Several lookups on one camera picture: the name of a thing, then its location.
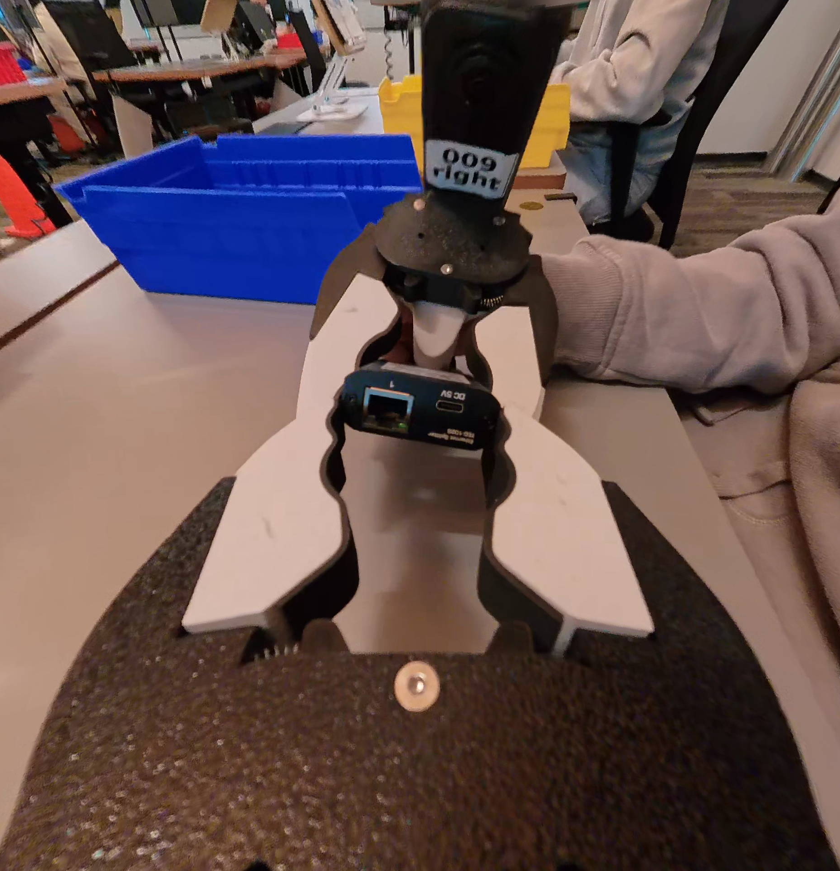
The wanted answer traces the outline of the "grey desk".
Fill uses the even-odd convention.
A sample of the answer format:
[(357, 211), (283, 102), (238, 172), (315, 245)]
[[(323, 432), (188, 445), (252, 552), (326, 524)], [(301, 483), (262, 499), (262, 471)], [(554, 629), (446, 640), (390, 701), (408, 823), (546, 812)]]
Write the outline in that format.
[[(84, 222), (0, 262), (0, 843), (102, 613), (221, 478), (290, 422), (305, 306), (147, 294)], [(661, 389), (548, 386), (543, 423), (619, 485), (726, 606), (790, 718), (840, 864), (840, 713), (755, 576)], [(481, 651), (479, 460), (350, 431), (354, 651)]]

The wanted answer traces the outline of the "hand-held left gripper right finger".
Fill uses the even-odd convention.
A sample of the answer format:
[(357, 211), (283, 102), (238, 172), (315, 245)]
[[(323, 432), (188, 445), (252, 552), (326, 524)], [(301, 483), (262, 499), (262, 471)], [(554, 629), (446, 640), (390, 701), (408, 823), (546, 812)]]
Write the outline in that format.
[(533, 638), (647, 637), (654, 621), (603, 483), (569, 444), (504, 407), (482, 458), (479, 600)]

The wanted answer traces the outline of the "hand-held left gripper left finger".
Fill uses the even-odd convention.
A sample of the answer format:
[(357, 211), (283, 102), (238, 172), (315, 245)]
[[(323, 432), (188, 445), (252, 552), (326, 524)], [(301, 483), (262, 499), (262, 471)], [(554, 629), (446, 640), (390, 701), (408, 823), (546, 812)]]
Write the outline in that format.
[(301, 402), (244, 463), (187, 604), (187, 632), (303, 633), (345, 609), (359, 568), (342, 498), (344, 442), (337, 401)]

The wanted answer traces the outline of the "orange cone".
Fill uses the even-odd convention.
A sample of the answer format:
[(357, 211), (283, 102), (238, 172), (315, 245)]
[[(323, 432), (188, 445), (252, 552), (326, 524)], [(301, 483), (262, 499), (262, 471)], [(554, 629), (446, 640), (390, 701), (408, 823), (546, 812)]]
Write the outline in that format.
[(5, 233), (9, 237), (36, 240), (56, 231), (42, 206), (27, 189), (20, 176), (0, 156), (0, 203), (10, 220)]

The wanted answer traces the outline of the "black office chair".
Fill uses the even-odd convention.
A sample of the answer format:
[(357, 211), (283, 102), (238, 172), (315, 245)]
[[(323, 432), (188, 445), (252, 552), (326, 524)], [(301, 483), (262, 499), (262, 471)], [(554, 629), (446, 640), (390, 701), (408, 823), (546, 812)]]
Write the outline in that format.
[[(698, 87), (690, 112), (682, 126), (674, 153), (661, 169), (647, 204), (661, 222), (658, 245), (673, 245), (683, 211), (687, 186), (698, 147), (706, 130), (731, 91), (741, 71), (784, 10), (786, 1), (731, 1), (709, 70)], [(595, 225), (592, 234), (616, 239), (649, 241), (654, 224), (643, 210), (625, 215), (640, 136), (668, 121), (659, 111), (641, 125), (611, 121), (610, 137), (610, 219)]]

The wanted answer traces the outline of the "yellow plastic bin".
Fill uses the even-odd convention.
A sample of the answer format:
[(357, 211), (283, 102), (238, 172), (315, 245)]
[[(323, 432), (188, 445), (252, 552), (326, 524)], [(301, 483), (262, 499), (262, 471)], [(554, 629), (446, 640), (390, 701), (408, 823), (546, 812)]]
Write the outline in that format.
[[(422, 78), (409, 75), (393, 83), (384, 79), (378, 88), (385, 133), (409, 135), (420, 170), (424, 167)], [(551, 83), (539, 107), (519, 172), (547, 170), (552, 156), (566, 148), (571, 127), (571, 89), (567, 83)]]

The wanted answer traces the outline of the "wooden table with black legs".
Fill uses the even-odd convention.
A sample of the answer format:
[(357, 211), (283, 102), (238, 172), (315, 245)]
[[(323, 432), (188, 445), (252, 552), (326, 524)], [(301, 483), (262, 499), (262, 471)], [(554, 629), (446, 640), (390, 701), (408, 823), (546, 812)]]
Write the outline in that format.
[(257, 97), (282, 79), (285, 71), (301, 70), (304, 51), (277, 49), (232, 59), (136, 64), (94, 71), (91, 84), (149, 113), (155, 128), (179, 139), (199, 128), (248, 132), (258, 117)]

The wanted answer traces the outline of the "blue plastic bin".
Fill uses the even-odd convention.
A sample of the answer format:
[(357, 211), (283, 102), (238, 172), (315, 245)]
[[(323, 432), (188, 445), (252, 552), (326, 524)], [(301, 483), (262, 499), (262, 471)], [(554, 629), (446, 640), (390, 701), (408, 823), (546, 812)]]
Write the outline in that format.
[(185, 137), (57, 187), (147, 292), (311, 306), (336, 256), (420, 190), (405, 134)]

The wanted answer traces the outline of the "black network splitter box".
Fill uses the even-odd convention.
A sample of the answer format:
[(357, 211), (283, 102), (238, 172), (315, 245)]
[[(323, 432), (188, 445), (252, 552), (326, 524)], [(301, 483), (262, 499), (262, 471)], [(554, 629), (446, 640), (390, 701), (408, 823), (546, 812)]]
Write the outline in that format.
[(468, 451), (495, 445), (501, 416), (491, 390), (458, 371), (381, 361), (345, 378), (338, 409), (357, 431)]

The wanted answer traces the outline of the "person's right forearm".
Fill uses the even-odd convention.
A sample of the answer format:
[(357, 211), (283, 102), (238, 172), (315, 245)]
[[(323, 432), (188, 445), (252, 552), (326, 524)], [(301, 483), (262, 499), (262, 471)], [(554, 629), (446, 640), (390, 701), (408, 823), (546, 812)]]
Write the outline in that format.
[(542, 267), (554, 361), (588, 380), (773, 396), (840, 359), (840, 190), (706, 254), (593, 236)]

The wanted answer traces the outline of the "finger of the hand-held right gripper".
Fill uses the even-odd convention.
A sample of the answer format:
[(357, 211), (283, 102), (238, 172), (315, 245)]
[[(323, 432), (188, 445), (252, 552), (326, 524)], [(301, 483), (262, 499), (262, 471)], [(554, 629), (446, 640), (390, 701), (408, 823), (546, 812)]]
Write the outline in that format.
[(382, 280), (364, 274), (354, 277), (308, 344), (297, 420), (326, 421), (364, 352), (392, 332), (400, 319), (399, 304)]
[(545, 387), (527, 307), (502, 307), (475, 321), (473, 347), (491, 376), (491, 393), (502, 408), (541, 417)]

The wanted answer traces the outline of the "tilted document board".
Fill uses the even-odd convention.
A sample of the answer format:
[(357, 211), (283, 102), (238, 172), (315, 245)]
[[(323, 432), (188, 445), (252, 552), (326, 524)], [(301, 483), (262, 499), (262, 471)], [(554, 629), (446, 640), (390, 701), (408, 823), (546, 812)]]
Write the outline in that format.
[(341, 57), (364, 51), (367, 34), (353, 1), (312, 1), (317, 20), (333, 50)]

